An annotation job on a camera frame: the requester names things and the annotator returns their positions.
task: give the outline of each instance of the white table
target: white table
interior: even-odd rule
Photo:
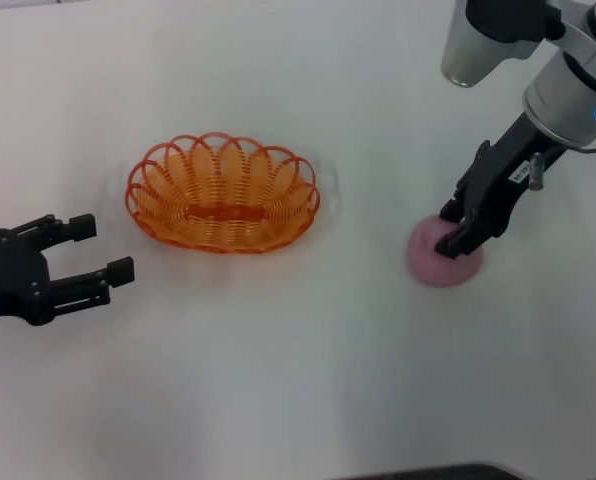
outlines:
[[[596,156],[519,203],[472,282],[403,245],[553,53],[460,90],[448,0],[91,0],[0,11],[0,227],[92,212],[57,278],[132,255],[113,304],[0,319],[0,480],[318,480],[489,461],[596,477]],[[488,99],[497,97],[496,101]],[[124,211],[152,145],[223,130],[323,172],[265,257],[162,247]],[[336,175],[339,188],[335,189]]]

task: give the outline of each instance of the label sticker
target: label sticker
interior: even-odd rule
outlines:
[[[515,183],[522,183],[529,176],[529,168],[529,162],[525,160],[513,175],[509,177],[509,180]]]

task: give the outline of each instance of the pink ball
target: pink ball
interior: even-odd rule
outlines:
[[[415,228],[407,248],[407,266],[420,283],[432,287],[455,287],[473,277],[484,259],[482,247],[455,260],[436,252],[438,241],[456,228],[438,216],[425,218]]]

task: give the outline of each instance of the basket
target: basket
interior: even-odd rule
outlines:
[[[312,166],[291,151],[208,133],[149,150],[129,175],[125,205],[147,235],[167,245],[266,253],[307,231],[320,193]]]

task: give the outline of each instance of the pink sponge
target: pink sponge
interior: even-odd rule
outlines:
[[[420,283],[454,287],[469,280],[480,269],[484,258],[482,247],[468,257],[460,255],[455,260],[436,253],[436,243],[455,228],[455,223],[431,216],[420,222],[411,234],[407,266]]]

